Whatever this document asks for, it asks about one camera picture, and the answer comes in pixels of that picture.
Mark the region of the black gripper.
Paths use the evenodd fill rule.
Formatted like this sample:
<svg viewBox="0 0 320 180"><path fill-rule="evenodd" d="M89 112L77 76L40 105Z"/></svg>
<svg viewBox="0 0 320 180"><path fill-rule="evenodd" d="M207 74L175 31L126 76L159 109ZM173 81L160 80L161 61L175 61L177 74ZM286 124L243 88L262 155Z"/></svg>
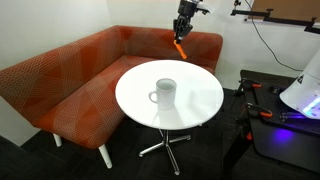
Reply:
<svg viewBox="0 0 320 180"><path fill-rule="evenodd" d="M199 0L180 0L178 17L173 20L174 40L178 41L179 39L179 44L181 44L182 40L193 28L190 22L197 10L198 4Z"/></svg>

